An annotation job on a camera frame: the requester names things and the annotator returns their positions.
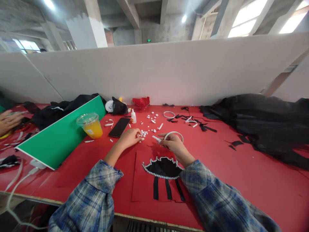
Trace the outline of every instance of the green board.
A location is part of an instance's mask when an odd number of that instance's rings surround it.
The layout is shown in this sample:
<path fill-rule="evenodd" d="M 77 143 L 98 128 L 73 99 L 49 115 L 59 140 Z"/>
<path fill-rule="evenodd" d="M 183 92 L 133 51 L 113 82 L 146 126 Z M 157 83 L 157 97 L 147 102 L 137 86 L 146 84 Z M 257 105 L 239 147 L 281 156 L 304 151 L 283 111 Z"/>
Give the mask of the green board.
<path fill-rule="evenodd" d="M 93 112 L 99 115 L 99 120 L 106 115 L 100 96 L 46 127 L 16 148 L 55 170 L 87 135 L 76 124 L 76 119 L 82 114 Z"/>

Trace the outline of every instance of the red felt sheet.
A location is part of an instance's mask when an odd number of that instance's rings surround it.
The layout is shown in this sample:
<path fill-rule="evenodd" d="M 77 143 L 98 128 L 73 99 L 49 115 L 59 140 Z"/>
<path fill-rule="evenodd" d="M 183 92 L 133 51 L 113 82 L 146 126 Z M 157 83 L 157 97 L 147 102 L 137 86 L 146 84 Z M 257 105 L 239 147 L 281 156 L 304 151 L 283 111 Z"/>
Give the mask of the red felt sheet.
<path fill-rule="evenodd" d="M 131 201 L 139 201 L 139 202 L 168 202 L 168 201 L 176 201 L 182 202 L 180 199 L 180 195 L 176 186 L 175 180 L 168 180 L 173 200 L 169 200 L 167 198 L 167 191 L 165 185 L 165 179 L 159 178 L 158 186 L 159 186 L 159 200 L 154 199 L 154 179 L 155 176 L 147 173 L 142 166 L 148 165 L 150 163 L 150 159 L 155 160 L 156 156 L 160 157 L 168 157 L 173 158 L 176 160 L 175 155 L 167 151 L 166 148 L 160 149 L 160 151 L 156 152 L 145 152 L 145 151 L 137 151 L 136 152 L 136 159 L 135 159 L 135 170 L 134 170 L 134 181 L 133 181 L 133 190 L 132 190 L 132 197 Z M 185 202 L 191 202 L 190 194 L 182 183 L 181 179 L 178 178 L 179 184 L 183 191 Z"/>

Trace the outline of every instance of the pearl trim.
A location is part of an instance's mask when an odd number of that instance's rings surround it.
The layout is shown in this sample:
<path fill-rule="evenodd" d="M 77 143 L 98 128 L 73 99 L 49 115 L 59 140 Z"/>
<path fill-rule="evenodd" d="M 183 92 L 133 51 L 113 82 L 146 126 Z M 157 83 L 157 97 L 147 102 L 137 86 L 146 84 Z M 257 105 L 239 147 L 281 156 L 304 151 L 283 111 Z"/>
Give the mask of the pearl trim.
<path fill-rule="evenodd" d="M 148 165 L 145 166 L 145 163 L 143 162 L 143 163 L 142 163 L 142 166 L 143 166 L 143 168 L 145 169 L 146 172 L 148 172 L 149 174 L 151 174 L 151 175 L 153 175 L 153 176 L 156 176 L 156 177 L 159 177 L 159 178 L 162 178 L 162 179 L 178 179 L 179 176 L 176 176 L 176 177 L 161 176 L 161 175 L 155 174 L 155 173 L 153 173 L 153 172 L 150 172 L 150 171 L 147 169 L 147 167 L 149 167 L 150 165 L 152 165 L 152 163 L 155 163 L 155 162 L 157 162 L 157 161 L 162 161 L 162 159 L 168 159 L 168 160 L 171 161 L 173 164 L 176 164 L 176 167 L 180 168 L 181 170 L 184 170 L 182 167 L 180 167 L 180 166 L 178 165 L 178 161 L 177 161 L 177 160 L 174 161 L 173 158 L 170 159 L 170 158 L 168 158 L 168 157 L 166 157 L 166 156 L 160 157 L 160 159 L 158 159 L 158 157 L 156 157 L 155 160 L 150 159 L 150 163 L 149 163 Z"/>

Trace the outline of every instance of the shirt cuff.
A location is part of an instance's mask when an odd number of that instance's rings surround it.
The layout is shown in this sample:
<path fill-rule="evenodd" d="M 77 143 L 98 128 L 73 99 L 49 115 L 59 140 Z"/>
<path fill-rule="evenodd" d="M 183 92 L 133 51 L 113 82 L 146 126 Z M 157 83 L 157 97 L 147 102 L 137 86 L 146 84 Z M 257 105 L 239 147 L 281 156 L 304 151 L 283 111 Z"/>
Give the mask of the shirt cuff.
<path fill-rule="evenodd" d="M 179 174 L 191 194 L 202 191 L 215 180 L 215 175 L 198 159 Z"/>
<path fill-rule="evenodd" d="M 96 189 L 112 194 L 116 183 L 121 177 L 123 177 L 122 171 L 100 160 L 90 170 L 85 180 Z"/>

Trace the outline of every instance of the power cord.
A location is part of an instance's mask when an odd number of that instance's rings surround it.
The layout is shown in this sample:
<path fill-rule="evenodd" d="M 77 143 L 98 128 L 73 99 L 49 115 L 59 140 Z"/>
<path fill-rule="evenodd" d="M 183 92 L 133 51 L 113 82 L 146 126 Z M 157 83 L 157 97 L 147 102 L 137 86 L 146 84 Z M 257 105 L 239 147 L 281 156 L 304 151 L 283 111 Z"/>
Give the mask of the power cord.
<path fill-rule="evenodd" d="M 31 223 L 27 223 L 27 222 L 22 222 L 19 217 L 16 215 L 16 213 L 14 213 L 13 210 L 10 209 L 10 202 L 12 200 L 12 197 L 13 197 L 13 194 L 15 192 L 15 190 L 17 189 L 17 187 L 19 186 L 19 184 L 21 182 L 23 182 L 27 177 L 31 176 L 32 174 L 36 173 L 39 169 L 38 168 L 34 168 L 32 169 L 25 177 L 23 177 L 16 185 L 15 187 L 13 188 L 10 196 L 9 196 L 9 199 L 7 200 L 7 203 L 6 203 L 6 210 L 15 218 L 15 220 L 18 222 L 19 225 L 24 225 L 24 226 L 30 226 L 30 227 L 33 227 L 34 229 L 37 229 L 37 230 L 41 230 L 41 229 L 47 229 L 48 227 L 37 227 Z"/>

